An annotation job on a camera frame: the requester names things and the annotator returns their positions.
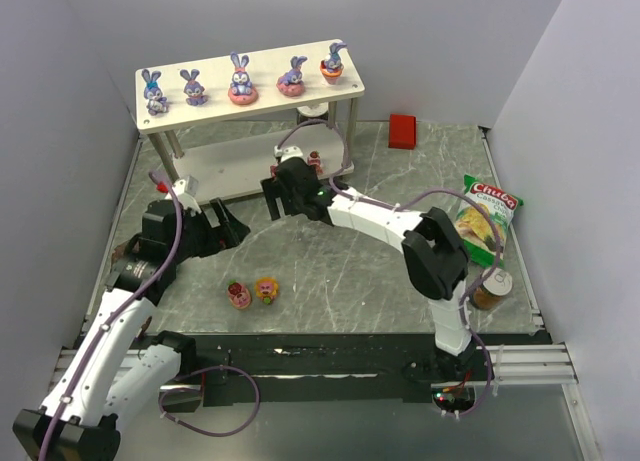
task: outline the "gray marble surface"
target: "gray marble surface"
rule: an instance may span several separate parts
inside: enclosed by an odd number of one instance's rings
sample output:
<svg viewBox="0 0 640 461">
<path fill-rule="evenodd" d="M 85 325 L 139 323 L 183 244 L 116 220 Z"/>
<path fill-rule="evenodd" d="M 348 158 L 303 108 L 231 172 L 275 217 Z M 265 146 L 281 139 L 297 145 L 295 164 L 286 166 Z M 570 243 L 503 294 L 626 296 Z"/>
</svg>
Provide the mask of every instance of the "gray marble surface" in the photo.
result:
<svg viewBox="0 0 640 461">
<path fill-rule="evenodd" d="M 184 148 L 227 141 L 291 127 L 289 122 L 226 122 L 178 133 Z M 355 172 L 345 181 L 386 202 L 405 202 L 428 187 L 461 190 L 465 173 L 493 181 L 481 133 L 474 126 L 420 123 L 413 151 L 387 147 L 388 123 L 359 123 L 353 146 Z M 140 228 L 147 204 L 158 199 L 147 177 L 160 161 L 145 141 L 129 186 L 114 246 Z M 416 205 L 439 206 L 455 214 L 458 201 L 434 195 Z M 357 232 L 312 223 L 302 216 L 272 222 L 264 199 L 227 202 L 252 233 L 244 243 L 179 268 L 166 291 L 150 331 L 186 332 L 433 332 L 424 298 L 411 286 L 401 255 L 390 246 Z M 215 223 L 212 212 L 210 219 Z M 481 332 L 535 331 L 531 306 L 512 242 L 505 266 L 514 277 L 511 295 L 489 312 L 471 309 L 471 322 Z M 470 276 L 481 269 L 473 265 Z M 252 287 L 257 278 L 273 276 L 281 293 L 266 306 L 256 300 L 244 311 L 226 297 L 231 279 Z"/>
</svg>

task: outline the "green snack bag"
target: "green snack bag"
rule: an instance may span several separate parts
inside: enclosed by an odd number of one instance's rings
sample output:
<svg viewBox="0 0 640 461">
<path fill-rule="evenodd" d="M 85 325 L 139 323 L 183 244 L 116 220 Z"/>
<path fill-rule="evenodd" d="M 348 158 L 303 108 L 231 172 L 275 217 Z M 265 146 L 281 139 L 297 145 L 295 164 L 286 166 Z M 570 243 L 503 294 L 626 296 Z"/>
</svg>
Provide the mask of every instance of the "green snack bag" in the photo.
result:
<svg viewBox="0 0 640 461">
<path fill-rule="evenodd" d="M 484 209 L 498 228 L 500 245 L 504 250 L 507 230 L 513 215 L 516 208 L 524 203 L 520 198 L 490 184 L 484 184 L 468 174 L 464 176 L 464 186 L 464 193 Z M 491 226 L 482 214 L 463 200 L 456 216 L 455 227 L 471 254 L 471 260 L 483 267 L 491 266 L 496 256 L 496 240 Z"/>
</svg>

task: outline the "red block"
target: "red block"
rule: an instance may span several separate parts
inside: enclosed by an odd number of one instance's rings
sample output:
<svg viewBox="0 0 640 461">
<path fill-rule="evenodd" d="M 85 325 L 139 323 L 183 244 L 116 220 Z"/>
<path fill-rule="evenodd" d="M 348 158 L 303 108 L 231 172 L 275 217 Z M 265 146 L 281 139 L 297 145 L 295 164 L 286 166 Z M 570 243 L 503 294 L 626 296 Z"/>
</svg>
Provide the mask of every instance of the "red block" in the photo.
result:
<svg viewBox="0 0 640 461">
<path fill-rule="evenodd" d="M 416 147 L 416 117 L 392 114 L 389 117 L 389 147 L 413 149 Z"/>
</svg>

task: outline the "chuleo chip bag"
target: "chuleo chip bag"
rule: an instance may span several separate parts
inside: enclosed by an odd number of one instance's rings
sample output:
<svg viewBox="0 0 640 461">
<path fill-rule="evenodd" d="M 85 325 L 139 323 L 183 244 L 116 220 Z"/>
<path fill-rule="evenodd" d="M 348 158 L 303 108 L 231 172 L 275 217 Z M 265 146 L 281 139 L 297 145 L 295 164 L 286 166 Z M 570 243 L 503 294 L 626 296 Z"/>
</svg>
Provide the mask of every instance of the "chuleo chip bag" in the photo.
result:
<svg viewBox="0 0 640 461">
<path fill-rule="evenodd" d="M 465 194 L 480 205 L 494 222 L 504 250 L 507 231 L 518 206 L 523 202 L 500 188 L 478 181 L 468 174 L 464 177 Z M 455 227 L 471 254 L 471 260 L 480 266 L 491 266 L 496 256 L 496 240 L 491 226 L 473 206 L 462 201 Z"/>
</svg>

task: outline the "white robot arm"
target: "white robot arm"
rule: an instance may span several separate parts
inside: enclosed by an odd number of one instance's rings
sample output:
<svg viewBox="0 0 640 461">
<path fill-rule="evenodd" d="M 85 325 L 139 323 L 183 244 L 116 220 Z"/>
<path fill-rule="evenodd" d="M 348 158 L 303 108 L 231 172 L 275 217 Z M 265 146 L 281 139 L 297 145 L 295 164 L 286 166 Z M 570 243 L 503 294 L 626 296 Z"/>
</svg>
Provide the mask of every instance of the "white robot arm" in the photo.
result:
<svg viewBox="0 0 640 461">
<path fill-rule="evenodd" d="M 272 219 L 280 212 L 280 198 L 287 215 L 305 214 L 310 220 L 351 228 L 376 238 L 404 254 L 409 278 L 430 305 L 436 328 L 436 346 L 458 357 L 470 346 L 471 334 L 460 303 L 469 256 L 446 213 L 398 211 L 354 188 L 340 185 L 341 194 L 322 184 L 295 146 L 281 154 L 275 177 L 262 181 Z"/>
<path fill-rule="evenodd" d="M 174 184 L 180 213 L 176 213 L 170 195 L 149 204 L 142 231 L 131 238 L 124 256 L 112 267 L 93 324 L 71 365 L 39 410 L 22 410 L 16 418 L 14 433 L 31 459 L 43 458 L 40 448 L 47 431 L 47 460 L 113 459 L 120 432 L 149 398 L 178 374 L 195 369 L 195 341 L 165 331 L 154 337 L 145 355 L 114 384 L 137 332 L 175 280 L 177 266 L 191 257 L 238 246 L 249 234 L 249 228 L 219 199 L 210 203 L 219 221 L 219 226 L 211 227 L 196 203 L 196 187 L 193 178 Z M 179 224 L 182 229 L 177 236 Z M 175 256 L 167 261 L 176 240 Z M 156 274 L 165 263 L 162 274 Z M 139 298 L 132 299 L 145 283 L 151 284 Z"/>
</svg>

